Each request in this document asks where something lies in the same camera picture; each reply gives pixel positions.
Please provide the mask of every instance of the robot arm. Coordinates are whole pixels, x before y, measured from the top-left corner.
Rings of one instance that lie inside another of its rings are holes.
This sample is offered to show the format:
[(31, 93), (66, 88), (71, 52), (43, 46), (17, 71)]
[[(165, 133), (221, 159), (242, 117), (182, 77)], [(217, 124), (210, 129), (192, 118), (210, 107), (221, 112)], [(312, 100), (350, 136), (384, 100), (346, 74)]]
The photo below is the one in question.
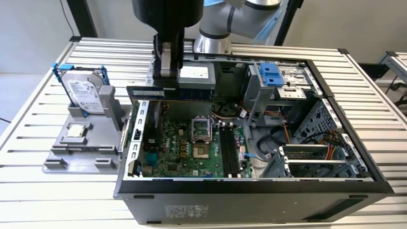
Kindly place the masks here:
[(182, 67), (184, 28), (202, 16), (204, 0), (133, 0), (137, 19), (157, 32), (153, 36), (153, 84), (177, 88)]

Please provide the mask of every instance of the chip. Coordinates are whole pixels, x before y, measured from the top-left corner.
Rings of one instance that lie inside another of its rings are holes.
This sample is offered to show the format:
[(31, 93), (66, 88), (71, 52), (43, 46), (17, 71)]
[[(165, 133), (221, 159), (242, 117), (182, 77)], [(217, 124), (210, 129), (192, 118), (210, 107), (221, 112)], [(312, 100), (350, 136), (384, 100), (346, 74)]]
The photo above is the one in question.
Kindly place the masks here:
[(176, 165), (168, 165), (168, 171), (176, 171), (177, 170), (177, 166)]

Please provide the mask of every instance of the green motherboard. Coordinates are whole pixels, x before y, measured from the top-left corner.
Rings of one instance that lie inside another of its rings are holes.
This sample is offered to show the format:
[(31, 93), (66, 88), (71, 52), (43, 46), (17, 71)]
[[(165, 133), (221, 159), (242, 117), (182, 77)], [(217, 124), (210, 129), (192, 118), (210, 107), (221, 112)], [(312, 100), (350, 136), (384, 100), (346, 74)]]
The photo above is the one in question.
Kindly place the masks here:
[[(160, 133), (160, 149), (157, 163), (145, 161), (142, 165), (144, 177), (225, 177), (224, 161), (221, 154), (221, 140), (218, 125), (208, 128), (202, 122), (162, 122)], [(210, 131), (212, 140), (196, 142), (192, 140), (192, 129), (194, 135), (206, 135)], [(233, 156), (237, 163), (240, 177), (250, 177), (248, 161), (241, 158), (240, 149), (245, 147), (245, 140), (241, 126), (232, 129), (233, 134)]]

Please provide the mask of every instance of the power cable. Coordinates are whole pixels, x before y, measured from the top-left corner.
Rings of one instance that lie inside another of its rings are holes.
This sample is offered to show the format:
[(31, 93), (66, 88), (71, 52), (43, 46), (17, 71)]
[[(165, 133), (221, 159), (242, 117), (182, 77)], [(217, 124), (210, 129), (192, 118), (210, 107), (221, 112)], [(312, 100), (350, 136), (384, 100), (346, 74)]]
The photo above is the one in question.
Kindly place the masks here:
[(389, 88), (390, 88), (390, 86), (392, 86), (392, 84), (393, 84), (393, 82), (394, 82), (394, 79), (396, 79), (396, 76), (393, 77), (393, 81), (390, 82), (390, 84), (388, 85), (388, 88), (386, 88), (386, 90), (385, 90), (385, 93), (384, 94), (386, 94), (388, 93), (388, 90), (389, 90)]
[(71, 36), (74, 36), (73, 34), (73, 29), (71, 29), (71, 26), (70, 26), (70, 23), (67, 21), (67, 18), (66, 18), (66, 14), (65, 14), (65, 9), (63, 9), (63, 4), (62, 4), (62, 1), (58, 0), (59, 4), (61, 4), (61, 8), (62, 8), (62, 13), (63, 13), (63, 17), (65, 17), (65, 20), (66, 20), (66, 23), (67, 23), (67, 26), (69, 26), (69, 29), (70, 29), (70, 32), (71, 32)]
[(1, 121), (5, 121), (6, 123), (11, 123), (10, 121), (7, 121), (6, 119), (3, 118), (0, 118)]

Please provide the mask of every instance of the gray floor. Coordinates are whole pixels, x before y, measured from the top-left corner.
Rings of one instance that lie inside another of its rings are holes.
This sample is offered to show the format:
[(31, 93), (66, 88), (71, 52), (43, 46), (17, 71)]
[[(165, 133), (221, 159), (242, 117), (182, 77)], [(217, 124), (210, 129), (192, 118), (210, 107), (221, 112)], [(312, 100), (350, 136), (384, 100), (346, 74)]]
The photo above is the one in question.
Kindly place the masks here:
[[(11, 121), (43, 74), (0, 73), (0, 118)], [(7, 123), (0, 120), (0, 135)]]

